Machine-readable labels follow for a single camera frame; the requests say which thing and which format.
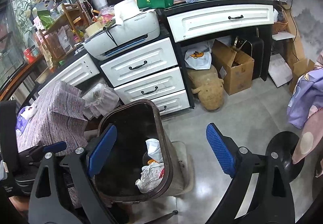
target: trash can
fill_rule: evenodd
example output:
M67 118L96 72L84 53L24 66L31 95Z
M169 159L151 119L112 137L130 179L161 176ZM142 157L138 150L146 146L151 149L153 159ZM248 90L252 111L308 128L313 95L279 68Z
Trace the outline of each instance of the trash can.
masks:
M182 193L185 184L177 154L164 134L159 110L152 101L142 99L113 110L101 120L98 136L108 124L116 126L117 140L101 172L95 176L96 188L104 199L139 202ZM142 194L135 182L141 177L149 138L159 140L165 172L155 189Z

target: brown stuffed animal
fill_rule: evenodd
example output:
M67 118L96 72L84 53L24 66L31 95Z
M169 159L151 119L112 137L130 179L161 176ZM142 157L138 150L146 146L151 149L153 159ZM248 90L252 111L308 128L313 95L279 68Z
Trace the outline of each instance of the brown stuffed animal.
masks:
M213 65L209 70L187 69L193 83L193 94L198 94L201 104L207 110L215 110L223 105L223 83Z

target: printer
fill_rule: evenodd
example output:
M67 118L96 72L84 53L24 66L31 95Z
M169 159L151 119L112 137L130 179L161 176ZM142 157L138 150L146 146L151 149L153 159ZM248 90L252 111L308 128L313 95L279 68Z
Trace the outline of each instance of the printer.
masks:
M155 11L140 13L112 28L99 31L89 37L85 49L96 59L106 60L126 49L155 39L160 29Z

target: black drawer handle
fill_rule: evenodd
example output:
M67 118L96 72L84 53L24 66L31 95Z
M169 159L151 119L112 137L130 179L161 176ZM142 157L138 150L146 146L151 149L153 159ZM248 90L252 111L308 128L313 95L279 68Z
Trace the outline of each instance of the black drawer handle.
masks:
M160 110L159 112L161 113L161 112L165 111L166 108L167 108L167 106L164 106L164 109L163 110Z
M243 18L243 15L239 16L239 17L234 17L234 18L231 18L230 16L228 17L228 19L242 19Z
M150 91L150 92L144 92L144 91L141 91L141 93L143 94L143 95L148 95L148 94L151 94L151 93L153 93L153 92L156 92L156 90L158 89L158 86L155 86L155 90L153 90L153 91Z
M146 63L147 63L147 61L145 60L145 61L143 62L143 64L142 64L142 65L138 65L138 66L136 66L136 67L134 67L134 68L132 68L132 67L130 66L130 67L129 67L129 70L135 70L135 69L138 69L138 68L140 68L140 67L143 67Z

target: drawer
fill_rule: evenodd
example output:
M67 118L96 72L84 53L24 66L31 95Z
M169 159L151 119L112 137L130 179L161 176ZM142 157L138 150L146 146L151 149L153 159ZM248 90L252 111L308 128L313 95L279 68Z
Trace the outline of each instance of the drawer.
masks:
M90 55L87 53L67 66L64 70L62 70L58 75L51 79L38 93L41 94L45 88L56 81L64 81L70 85L76 86L99 73L99 70L96 68Z
M165 95L152 100L159 109L160 115L169 114L190 107L186 90Z
M167 19L175 42L179 42L218 31L274 24L274 12L272 5L239 4L188 11Z
M184 90L180 68L175 67L114 88L120 99L130 103L139 99L155 99Z
M175 65L172 43L166 38L117 57L101 68L116 87Z

